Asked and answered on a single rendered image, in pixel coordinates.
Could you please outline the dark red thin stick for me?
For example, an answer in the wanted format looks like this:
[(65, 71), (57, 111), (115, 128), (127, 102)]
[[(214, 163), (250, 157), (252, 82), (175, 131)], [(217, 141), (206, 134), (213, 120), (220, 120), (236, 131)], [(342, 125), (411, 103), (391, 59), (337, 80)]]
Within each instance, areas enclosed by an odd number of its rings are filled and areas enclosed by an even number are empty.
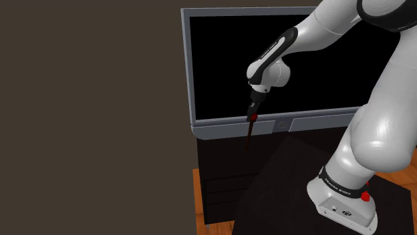
[(254, 123), (257, 121), (257, 118), (258, 118), (258, 115), (256, 113), (251, 114), (247, 118), (247, 121), (249, 122), (249, 127), (248, 127), (248, 132), (247, 132), (247, 140), (246, 140), (246, 144), (245, 144), (245, 152), (246, 153), (249, 151), (251, 134), (252, 134), (252, 131), (253, 131)]

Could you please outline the grey flat screen television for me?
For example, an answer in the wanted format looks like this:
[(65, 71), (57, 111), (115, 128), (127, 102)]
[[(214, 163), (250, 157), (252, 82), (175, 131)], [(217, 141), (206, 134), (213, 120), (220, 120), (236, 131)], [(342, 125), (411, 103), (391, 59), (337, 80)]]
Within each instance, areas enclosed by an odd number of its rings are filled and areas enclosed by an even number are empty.
[[(312, 7), (184, 8), (182, 30), (190, 123), (202, 140), (247, 135), (246, 71)], [(347, 126), (365, 104), (400, 36), (359, 22), (329, 47), (284, 57), (289, 82), (258, 110), (253, 135)]]

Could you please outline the black television cabinet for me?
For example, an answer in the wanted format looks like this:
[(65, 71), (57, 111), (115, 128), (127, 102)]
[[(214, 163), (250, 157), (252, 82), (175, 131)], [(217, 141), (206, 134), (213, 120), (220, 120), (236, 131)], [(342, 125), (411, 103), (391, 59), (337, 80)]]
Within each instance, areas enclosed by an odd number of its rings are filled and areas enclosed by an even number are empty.
[(326, 153), (333, 153), (346, 128), (275, 132), (246, 137), (197, 140), (198, 168), (205, 224), (235, 219), (240, 197), (285, 138), (294, 138)]

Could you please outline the black robot stand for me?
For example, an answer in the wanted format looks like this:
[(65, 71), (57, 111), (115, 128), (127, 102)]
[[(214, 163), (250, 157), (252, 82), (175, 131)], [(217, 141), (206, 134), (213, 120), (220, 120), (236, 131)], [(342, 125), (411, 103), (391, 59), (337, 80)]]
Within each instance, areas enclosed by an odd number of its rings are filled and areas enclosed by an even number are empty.
[[(360, 235), (317, 212), (307, 195), (330, 155), (286, 138), (241, 197), (232, 235)], [(378, 227), (374, 235), (414, 235), (410, 191), (379, 176), (370, 180)]]

